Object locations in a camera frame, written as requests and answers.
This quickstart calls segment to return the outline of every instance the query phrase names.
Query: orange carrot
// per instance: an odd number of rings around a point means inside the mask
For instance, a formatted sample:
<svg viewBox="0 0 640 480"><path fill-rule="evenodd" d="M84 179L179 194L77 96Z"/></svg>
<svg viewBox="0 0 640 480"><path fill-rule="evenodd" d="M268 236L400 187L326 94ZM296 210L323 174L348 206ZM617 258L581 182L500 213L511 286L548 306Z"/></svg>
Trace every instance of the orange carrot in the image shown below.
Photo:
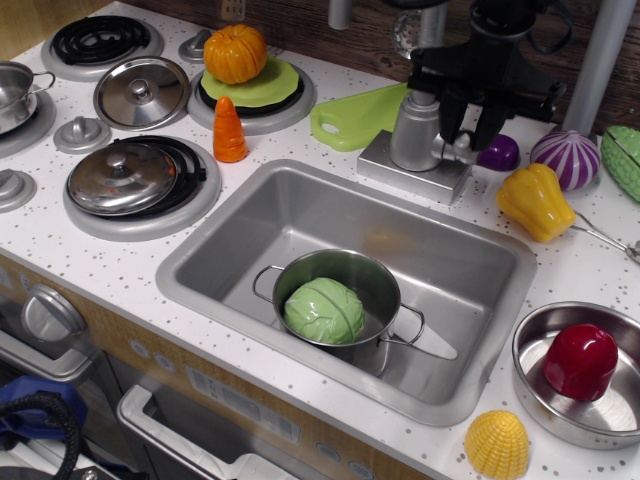
<svg viewBox="0 0 640 480"><path fill-rule="evenodd" d="M229 97L220 97L213 119L213 156L225 163L239 162L247 156L242 123Z"/></svg>

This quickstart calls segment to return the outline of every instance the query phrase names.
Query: wooden backsplash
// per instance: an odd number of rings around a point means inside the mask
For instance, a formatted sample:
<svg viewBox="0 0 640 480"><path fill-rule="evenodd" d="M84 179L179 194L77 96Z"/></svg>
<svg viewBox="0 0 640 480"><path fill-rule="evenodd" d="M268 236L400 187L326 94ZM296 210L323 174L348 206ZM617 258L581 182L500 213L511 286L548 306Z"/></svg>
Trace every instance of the wooden backsplash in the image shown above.
<svg viewBox="0 0 640 480"><path fill-rule="evenodd" d="M125 0L125 3L217 29L224 26L220 19L221 1ZM468 38L470 3L449 2L446 45ZM600 3L600 0L564 0L574 17L574 35L557 54L537 54L528 42L522 42L522 50L532 64L567 84L567 93L557 104L556 122L561 122L566 113ZM270 45L394 80L407 80L410 62L394 51L390 41L398 10L381 0L353 0L351 27L337 31L327 24L328 6L329 0L246 0L244 22L259 28ZM539 18L534 32L542 43L551 44L561 37L564 26L556 15L546 14ZM596 133L602 133L609 125L640 129L639 56L640 7L636 7L596 118Z"/></svg>

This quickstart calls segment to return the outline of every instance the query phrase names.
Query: metal pot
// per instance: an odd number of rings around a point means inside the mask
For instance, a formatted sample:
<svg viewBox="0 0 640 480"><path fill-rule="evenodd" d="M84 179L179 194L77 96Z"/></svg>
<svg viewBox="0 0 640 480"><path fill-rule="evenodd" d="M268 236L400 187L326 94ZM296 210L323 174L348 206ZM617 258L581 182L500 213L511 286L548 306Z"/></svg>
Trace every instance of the metal pot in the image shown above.
<svg viewBox="0 0 640 480"><path fill-rule="evenodd" d="M282 271L273 286L272 298L256 290L259 278L270 269ZM317 342L295 332L284 321L287 299L298 287L318 277L342 283L353 290L362 302L365 321L357 341L340 345ZM256 275L253 293L273 303L278 320L288 333L373 375L384 370L390 343L413 345L425 327L423 313L400 301L398 282L391 272L377 260L350 250L312 252L294 260L286 268L269 265ZM391 338L393 322L401 306L416 313L421 321L420 331L409 342Z"/></svg>
<svg viewBox="0 0 640 480"><path fill-rule="evenodd" d="M51 75L51 83L46 87L34 85L33 77L37 75ZM33 73L21 63L0 62L0 134L31 118L38 106L34 94L47 90L55 81L56 76L51 72Z"/></svg>

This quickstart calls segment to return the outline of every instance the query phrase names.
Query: toy pumpkin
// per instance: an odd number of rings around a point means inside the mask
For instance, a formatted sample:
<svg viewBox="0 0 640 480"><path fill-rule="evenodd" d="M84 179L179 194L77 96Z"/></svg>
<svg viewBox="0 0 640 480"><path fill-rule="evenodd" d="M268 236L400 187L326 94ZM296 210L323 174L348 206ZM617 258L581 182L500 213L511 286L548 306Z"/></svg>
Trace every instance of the toy pumpkin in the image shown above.
<svg viewBox="0 0 640 480"><path fill-rule="evenodd" d="M267 43L247 25L228 25L204 44L204 64L214 78L229 85L257 77L267 64Z"/></svg>

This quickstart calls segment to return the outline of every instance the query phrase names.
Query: sink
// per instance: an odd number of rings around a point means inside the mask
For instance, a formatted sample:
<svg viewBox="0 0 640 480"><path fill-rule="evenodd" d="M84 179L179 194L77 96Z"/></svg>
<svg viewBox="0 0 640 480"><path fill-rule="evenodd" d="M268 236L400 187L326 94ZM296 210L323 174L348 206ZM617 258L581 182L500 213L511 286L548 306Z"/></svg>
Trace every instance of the sink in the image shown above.
<svg viewBox="0 0 640 480"><path fill-rule="evenodd" d="M269 265L317 250L369 255L395 276L402 302L458 352L439 358L390 344L373 375L282 331L254 295ZM536 271L522 242L295 160L261 166L160 265L167 297L335 381L433 426L475 408ZM256 290L271 298L277 270Z"/></svg>

